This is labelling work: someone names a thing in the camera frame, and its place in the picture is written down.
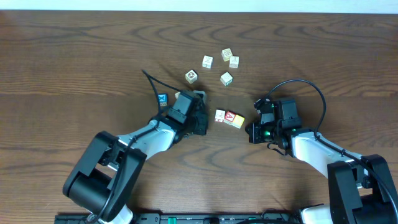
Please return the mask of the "white block green edge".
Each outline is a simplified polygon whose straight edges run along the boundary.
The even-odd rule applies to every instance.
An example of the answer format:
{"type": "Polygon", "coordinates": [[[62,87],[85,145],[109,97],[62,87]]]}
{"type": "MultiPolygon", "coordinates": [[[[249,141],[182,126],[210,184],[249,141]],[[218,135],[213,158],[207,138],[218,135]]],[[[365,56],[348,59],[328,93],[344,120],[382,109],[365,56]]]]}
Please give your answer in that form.
{"type": "Polygon", "coordinates": [[[178,99],[178,98],[179,98],[179,96],[180,96],[180,94],[181,94],[181,92],[180,92],[180,91],[176,92],[176,93],[175,93],[175,98],[176,98],[176,99],[178,99]]]}

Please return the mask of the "white and yellow block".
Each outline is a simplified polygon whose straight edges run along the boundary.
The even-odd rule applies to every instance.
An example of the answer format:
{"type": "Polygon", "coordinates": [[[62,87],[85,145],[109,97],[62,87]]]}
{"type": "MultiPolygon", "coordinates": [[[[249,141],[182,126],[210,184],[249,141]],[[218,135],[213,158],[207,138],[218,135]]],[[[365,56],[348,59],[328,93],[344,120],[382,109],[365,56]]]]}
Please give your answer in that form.
{"type": "Polygon", "coordinates": [[[240,116],[240,115],[237,114],[237,115],[234,117],[234,119],[233,119],[232,126],[234,126],[235,128],[240,129],[241,126],[242,126],[243,123],[244,123],[244,120],[245,120],[244,117],[242,117],[242,116],[240,116]]]}

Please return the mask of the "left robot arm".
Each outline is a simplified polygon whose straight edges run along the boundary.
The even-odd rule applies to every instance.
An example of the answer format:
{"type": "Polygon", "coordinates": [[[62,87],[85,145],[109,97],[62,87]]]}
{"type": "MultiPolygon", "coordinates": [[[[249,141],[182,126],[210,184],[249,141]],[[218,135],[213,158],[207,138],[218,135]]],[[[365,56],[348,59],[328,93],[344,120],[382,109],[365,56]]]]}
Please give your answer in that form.
{"type": "Polygon", "coordinates": [[[208,115],[202,99],[181,96],[165,116],[157,114],[131,134],[99,132],[66,179],[62,192],[87,209],[88,223],[127,223],[127,200],[146,160],[170,149],[188,134],[204,136],[208,115]]]}

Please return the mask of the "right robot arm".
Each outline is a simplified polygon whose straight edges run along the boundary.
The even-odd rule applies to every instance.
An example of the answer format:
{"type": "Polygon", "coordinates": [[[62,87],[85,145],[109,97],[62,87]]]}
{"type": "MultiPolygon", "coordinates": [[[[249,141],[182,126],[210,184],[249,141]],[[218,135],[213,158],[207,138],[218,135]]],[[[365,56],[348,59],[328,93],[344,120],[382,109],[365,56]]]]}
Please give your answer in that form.
{"type": "Polygon", "coordinates": [[[327,178],[329,204],[303,209],[304,223],[397,223],[397,191],[382,156],[347,151],[295,121],[257,121],[245,131],[249,142],[273,144],[327,178]]]}

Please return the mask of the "red letter A block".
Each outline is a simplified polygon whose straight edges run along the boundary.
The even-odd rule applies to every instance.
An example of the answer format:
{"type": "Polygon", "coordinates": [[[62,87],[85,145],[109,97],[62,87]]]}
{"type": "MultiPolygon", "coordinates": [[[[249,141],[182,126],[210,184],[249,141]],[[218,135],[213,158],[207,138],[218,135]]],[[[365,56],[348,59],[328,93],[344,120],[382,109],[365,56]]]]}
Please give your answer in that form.
{"type": "Polygon", "coordinates": [[[224,123],[226,123],[226,124],[228,124],[228,125],[232,125],[233,124],[233,121],[234,121],[234,119],[235,119],[235,117],[236,117],[236,114],[235,113],[233,113],[233,112],[230,112],[230,111],[227,111],[226,113],[225,113],[225,116],[224,116],[224,123]]]}

